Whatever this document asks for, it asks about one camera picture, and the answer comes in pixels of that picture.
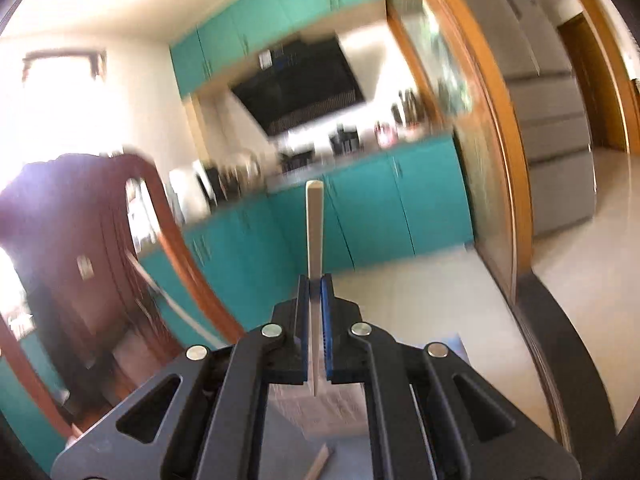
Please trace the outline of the black range hood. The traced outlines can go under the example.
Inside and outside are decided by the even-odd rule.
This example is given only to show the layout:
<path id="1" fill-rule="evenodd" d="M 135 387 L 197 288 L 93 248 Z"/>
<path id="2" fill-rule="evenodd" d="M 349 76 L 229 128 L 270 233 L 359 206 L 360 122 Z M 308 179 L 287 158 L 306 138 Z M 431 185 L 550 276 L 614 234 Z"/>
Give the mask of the black range hood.
<path id="1" fill-rule="evenodd" d="M 270 138 L 364 101 L 335 36 L 285 44 L 231 91 Z"/>

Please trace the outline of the beige chopstick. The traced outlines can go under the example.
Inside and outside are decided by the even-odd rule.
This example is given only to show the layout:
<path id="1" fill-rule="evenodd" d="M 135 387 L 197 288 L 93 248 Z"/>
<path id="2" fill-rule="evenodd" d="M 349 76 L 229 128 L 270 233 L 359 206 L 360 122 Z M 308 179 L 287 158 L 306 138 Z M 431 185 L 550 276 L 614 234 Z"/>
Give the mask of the beige chopstick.
<path id="1" fill-rule="evenodd" d="M 157 292 L 163 300 L 165 300 L 168 307 L 170 307 L 171 310 L 175 312 L 175 315 L 177 315 L 178 318 L 181 318 L 191 330 L 194 330 L 195 333 L 199 334 L 215 348 L 222 348 L 227 345 L 222 339 L 206 330 L 204 326 L 201 326 L 201 324 L 195 318 L 192 318 L 192 316 L 186 312 L 186 310 L 184 310 L 177 301 L 173 300 L 171 296 L 169 296 L 168 293 L 165 292 L 156 281 L 154 281 L 154 278 L 146 272 L 145 268 L 134 254 L 126 252 L 126 255 L 130 266 L 134 269 L 134 272 L 136 272 L 140 278 L 142 278 L 142 280 L 154 290 L 154 292 Z"/>
<path id="2" fill-rule="evenodd" d="M 329 463 L 332 454 L 333 450 L 329 445 L 326 443 L 322 445 L 316 458 L 306 472 L 304 480 L 319 480 L 323 474 L 324 468 L 326 468 L 326 465 Z"/>
<path id="3" fill-rule="evenodd" d="M 307 274 L 309 278 L 309 382 L 311 394 L 318 394 L 322 383 L 322 315 L 320 280 L 322 278 L 323 197 L 320 180 L 306 182 Z"/>

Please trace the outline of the black cooking pot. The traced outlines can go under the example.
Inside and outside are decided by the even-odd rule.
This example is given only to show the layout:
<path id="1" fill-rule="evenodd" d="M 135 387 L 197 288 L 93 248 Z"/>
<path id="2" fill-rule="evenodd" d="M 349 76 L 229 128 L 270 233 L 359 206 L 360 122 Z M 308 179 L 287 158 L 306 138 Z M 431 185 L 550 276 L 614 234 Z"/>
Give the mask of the black cooking pot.
<path id="1" fill-rule="evenodd" d="M 356 128 L 338 126 L 336 131 L 330 135 L 330 145 L 335 156 L 359 151 L 360 139 L 358 130 Z"/>

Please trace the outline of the blue striped table cloth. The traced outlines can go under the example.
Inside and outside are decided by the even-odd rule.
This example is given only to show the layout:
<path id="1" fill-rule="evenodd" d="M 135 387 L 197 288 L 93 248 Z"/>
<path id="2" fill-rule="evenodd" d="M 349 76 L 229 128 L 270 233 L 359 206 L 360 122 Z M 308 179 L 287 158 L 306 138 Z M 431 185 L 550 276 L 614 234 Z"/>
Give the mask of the blue striped table cloth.
<path id="1" fill-rule="evenodd" d="M 271 386 L 261 479 L 371 479 L 363 385 Z"/>

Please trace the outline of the black wok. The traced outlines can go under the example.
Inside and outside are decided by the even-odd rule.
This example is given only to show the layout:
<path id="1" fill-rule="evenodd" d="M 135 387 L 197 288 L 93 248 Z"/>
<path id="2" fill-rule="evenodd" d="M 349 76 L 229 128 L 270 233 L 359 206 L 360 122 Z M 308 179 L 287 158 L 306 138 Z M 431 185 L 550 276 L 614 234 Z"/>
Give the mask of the black wok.
<path id="1" fill-rule="evenodd" d="M 278 162 L 281 171 L 286 174 L 287 172 L 305 168 L 314 161 L 315 154 L 316 150 L 312 144 L 299 146 L 294 150 L 286 148 L 278 151 Z"/>

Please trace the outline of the white plastic utensil basket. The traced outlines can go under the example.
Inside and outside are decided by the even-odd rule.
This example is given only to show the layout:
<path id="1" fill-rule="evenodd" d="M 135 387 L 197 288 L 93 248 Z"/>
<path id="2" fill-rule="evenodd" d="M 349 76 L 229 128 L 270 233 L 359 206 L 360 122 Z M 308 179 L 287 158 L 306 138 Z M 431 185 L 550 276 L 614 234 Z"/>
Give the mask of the white plastic utensil basket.
<path id="1" fill-rule="evenodd" d="M 368 430 L 360 384 L 323 384 L 316 396 L 308 385 L 271 385 L 269 402 L 308 439 L 360 436 Z"/>

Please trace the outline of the teal kitchen cabinets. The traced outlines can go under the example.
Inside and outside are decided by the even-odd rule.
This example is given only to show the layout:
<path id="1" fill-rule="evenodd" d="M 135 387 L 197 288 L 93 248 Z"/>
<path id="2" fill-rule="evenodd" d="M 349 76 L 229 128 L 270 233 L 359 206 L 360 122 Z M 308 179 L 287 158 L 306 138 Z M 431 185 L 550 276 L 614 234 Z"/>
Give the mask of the teal kitchen cabinets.
<path id="1" fill-rule="evenodd" d="M 367 156 L 320 179 L 323 272 L 361 270 L 474 240 L 452 134 Z M 182 235 L 209 286 L 251 330 L 294 295 L 307 271 L 305 185 L 244 198 Z"/>
<path id="2" fill-rule="evenodd" d="M 296 30 L 369 1 L 376 0 L 236 0 L 170 47 L 179 96 Z"/>

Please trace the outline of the teal lower kitchen cabinets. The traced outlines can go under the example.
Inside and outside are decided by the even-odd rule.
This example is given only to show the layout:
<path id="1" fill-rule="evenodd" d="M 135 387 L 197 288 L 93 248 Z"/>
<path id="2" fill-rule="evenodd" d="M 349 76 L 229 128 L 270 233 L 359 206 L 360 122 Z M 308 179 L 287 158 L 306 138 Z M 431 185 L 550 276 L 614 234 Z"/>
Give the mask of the teal lower kitchen cabinets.
<path id="1" fill-rule="evenodd" d="M 367 156 L 320 179 L 323 272 L 361 270 L 474 240 L 452 134 Z M 294 295 L 307 271 L 305 185 L 244 198 L 182 235 L 209 286 L 251 330 Z"/>

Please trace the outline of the glass sliding door wooden frame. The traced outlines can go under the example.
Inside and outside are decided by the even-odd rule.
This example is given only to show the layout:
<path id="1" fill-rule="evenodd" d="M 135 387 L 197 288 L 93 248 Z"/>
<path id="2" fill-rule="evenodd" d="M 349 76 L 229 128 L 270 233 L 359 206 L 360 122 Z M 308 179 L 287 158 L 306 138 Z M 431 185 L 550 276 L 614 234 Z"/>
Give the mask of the glass sliding door wooden frame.
<path id="1" fill-rule="evenodd" d="M 464 0 L 385 0 L 387 21 L 434 124 L 454 128 L 475 247 L 513 304 L 532 268 L 533 209 L 520 128 Z"/>

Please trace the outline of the silver refrigerator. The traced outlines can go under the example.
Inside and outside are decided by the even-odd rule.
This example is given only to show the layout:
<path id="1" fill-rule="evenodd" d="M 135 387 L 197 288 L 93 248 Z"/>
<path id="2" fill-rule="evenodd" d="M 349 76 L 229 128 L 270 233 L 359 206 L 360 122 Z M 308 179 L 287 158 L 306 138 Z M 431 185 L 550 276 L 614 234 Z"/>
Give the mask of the silver refrigerator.
<path id="1" fill-rule="evenodd" d="M 465 0 L 508 87 L 532 193 L 534 234 L 591 218 L 597 185 L 572 64 L 537 0 Z"/>

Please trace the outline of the teal upper kitchen cabinets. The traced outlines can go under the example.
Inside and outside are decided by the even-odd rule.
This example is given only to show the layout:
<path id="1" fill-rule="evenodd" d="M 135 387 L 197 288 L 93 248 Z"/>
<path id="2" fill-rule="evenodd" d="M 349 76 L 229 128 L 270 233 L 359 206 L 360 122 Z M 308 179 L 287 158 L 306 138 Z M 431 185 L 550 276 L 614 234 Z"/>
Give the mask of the teal upper kitchen cabinets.
<path id="1" fill-rule="evenodd" d="M 179 96 L 296 30 L 369 1 L 376 0 L 236 0 L 170 47 Z"/>

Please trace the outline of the wooden interior door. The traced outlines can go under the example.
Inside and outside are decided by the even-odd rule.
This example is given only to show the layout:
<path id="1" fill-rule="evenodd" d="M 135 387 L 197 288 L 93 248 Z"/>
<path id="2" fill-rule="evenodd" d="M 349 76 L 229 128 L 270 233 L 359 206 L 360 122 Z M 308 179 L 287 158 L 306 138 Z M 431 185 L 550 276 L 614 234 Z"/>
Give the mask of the wooden interior door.
<path id="1" fill-rule="evenodd" d="M 626 152 L 624 116 L 614 80 L 585 14 L 579 13 L 563 23 L 558 32 L 582 92 L 592 144 Z"/>

